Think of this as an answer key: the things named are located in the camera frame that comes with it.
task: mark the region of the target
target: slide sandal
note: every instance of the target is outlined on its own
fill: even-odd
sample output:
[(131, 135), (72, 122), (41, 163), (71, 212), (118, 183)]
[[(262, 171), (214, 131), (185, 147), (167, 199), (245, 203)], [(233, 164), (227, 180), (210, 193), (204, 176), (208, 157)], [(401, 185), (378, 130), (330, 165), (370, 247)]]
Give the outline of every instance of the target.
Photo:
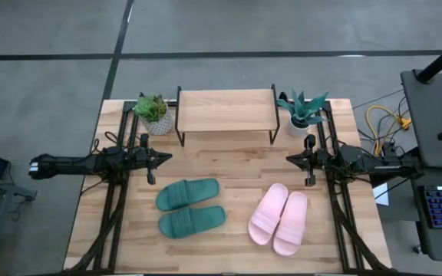
[(288, 193), (283, 184), (272, 184), (254, 211), (249, 221), (249, 235), (257, 245), (266, 245), (270, 241)]
[(160, 218), (160, 231), (168, 238), (185, 238), (221, 226), (226, 213), (221, 206), (191, 209), (184, 208)]
[(274, 251), (281, 256), (295, 254), (303, 240), (308, 200), (300, 192), (292, 192), (285, 204), (281, 222), (275, 232)]
[(180, 180), (162, 189), (158, 193), (156, 204), (161, 211), (172, 211), (218, 194), (219, 183), (215, 179)]

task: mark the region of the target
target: wooden table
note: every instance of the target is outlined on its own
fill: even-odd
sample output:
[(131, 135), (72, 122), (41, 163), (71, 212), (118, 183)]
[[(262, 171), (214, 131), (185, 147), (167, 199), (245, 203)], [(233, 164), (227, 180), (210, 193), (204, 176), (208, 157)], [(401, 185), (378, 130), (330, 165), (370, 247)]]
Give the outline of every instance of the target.
[[(350, 100), (330, 101), (338, 138), (347, 144), (360, 146)], [(122, 105), (122, 100), (104, 102), (96, 132), (101, 146), (111, 145), (104, 132), (118, 131)], [(303, 151), (303, 139), (287, 134), (285, 128), (289, 114), (283, 109), (279, 113), (281, 130), (272, 146), (267, 141), (267, 133), (255, 131), (189, 133), (184, 148), (180, 146), (174, 130), (167, 136), (152, 136), (150, 145), (161, 152), (172, 153), (173, 158), (155, 171), (156, 185), (147, 183), (145, 169), (131, 173), (116, 273), (339, 272), (341, 263), (325, 175), (315, 171), (317, 184), (305, 187), (306, 172), (285, 160), (286, 156)], [(138, 133), (145, 131), (140, 126)], [(309, 132), (318, 135), (316, 127), (311, 127)], [(173, 240), (161, 235), (157, 222), (163, 213), (154, 205), (157, 193), (179, 179), (205, 177), (219, 180), (220, 193), (216, 198), (193, 207), (222, 205), (227, 212), (226, 223), (184, 239)], [(83, 189), (98, 180), (87, 176)], [(283, 183), (290, 192), (302, 191), (308, 196), (304, 240), (298, 253), (289, 258), (278, 256), (271, 244), (256, 245), (247, 233), (247, 223), (253, 210), (275, 182)], [(81, 197), (64, 268), (74, 265), (97, 236), (106, 190), (107, 184), (101, 184)], [(359, 235), (380, 261), (390, 266), (371, 186), (356, 181), (349, 186), (349, 192)], [(346, 246), (354, 264), (348, 238)]]

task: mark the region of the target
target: green slide sandal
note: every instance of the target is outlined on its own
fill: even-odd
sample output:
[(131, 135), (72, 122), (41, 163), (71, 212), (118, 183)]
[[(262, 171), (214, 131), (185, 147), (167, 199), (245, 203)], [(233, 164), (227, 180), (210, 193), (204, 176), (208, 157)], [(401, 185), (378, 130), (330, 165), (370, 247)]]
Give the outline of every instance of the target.
[(221, 206), (184, 208), (160, 218), (160, 231), (168, 238), (185, 238), (221, 226), (226, 214)]
[(180, 180), (162, 189), (158, 193), (156, 204), (161, 211), (171, 211), (218, 194), (219, 183), (215, 179)]

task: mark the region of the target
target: succulent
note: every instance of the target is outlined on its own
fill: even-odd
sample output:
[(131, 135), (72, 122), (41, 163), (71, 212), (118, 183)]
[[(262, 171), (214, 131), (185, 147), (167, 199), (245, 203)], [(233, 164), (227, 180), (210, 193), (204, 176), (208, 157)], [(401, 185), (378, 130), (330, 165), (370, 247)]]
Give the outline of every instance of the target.
[(325, 120), (320, 116), (314, 116), (314, 114), (322, 108), (327, 94), (328, 92), (320, 97), (316, 97), (309, 103), (305, 103), (305, 94), (303, 91), (298, 96), (293, 90), (292, 100), (294, 103), (288, 103), (285, 100), (279, 99), (277, 100), (277, 104), (289, 111), (291, 121), (295, 127), (305, 128), (308, 125), (317, 124)]
[(149, 123), (161, 120), (167, 110), (168, 106), (161, 95), (144, 96), (143, 93), (139, 94), (139, 99), (134, 107), (134, 112)]

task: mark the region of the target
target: wooden shelf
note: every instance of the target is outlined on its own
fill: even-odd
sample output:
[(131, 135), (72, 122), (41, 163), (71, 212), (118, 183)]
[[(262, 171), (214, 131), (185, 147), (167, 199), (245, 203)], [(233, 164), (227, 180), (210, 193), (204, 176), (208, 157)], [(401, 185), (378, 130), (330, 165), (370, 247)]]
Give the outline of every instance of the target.
[(181, 133), (277, 130), (275, 88), (178, 91), (176, 130)]

